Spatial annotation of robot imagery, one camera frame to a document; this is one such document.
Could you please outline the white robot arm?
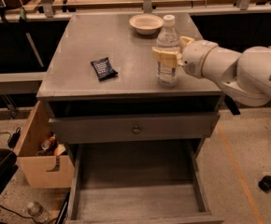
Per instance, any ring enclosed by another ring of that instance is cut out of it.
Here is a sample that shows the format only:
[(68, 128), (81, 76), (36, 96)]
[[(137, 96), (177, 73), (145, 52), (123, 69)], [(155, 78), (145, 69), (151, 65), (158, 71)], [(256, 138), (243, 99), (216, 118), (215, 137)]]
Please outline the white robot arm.
[(240, 53), (207, 40), (183, 36), (175, 48), (154, 47), (153, 58), (186, 74), (214, 82), (242, 105), (271, 101), (271, 49), (252, 47)]

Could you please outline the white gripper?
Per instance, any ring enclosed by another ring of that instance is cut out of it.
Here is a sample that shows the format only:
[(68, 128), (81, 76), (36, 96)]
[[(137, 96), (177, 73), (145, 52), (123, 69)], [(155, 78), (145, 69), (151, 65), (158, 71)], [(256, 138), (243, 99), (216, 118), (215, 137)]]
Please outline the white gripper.
[(207, 40), (194, 41), (192, 37), (181, 36), (179, 38), (179, 47), (152, 47), (151, 51), (156, 62), (171, 68), (177, 68), (183, 62), (183, 69), (188, 75), (202, 78), (205, 59), (217, 46), (218, 44), (215, 42)]

